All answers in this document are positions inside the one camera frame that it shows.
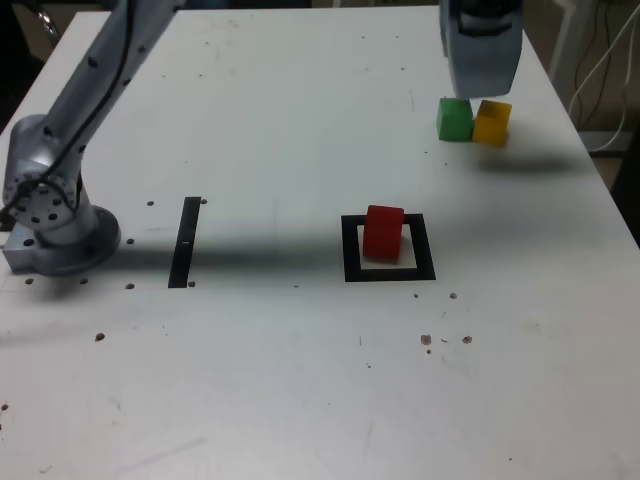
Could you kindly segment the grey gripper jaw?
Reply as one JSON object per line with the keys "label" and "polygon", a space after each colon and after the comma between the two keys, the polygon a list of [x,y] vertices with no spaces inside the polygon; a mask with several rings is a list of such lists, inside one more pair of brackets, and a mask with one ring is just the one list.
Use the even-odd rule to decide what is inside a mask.
{"label": "grey gripper jaw", "polygon": [[446,3],[446,58],[456,96],[508,94],[522,43],[521,0]]}

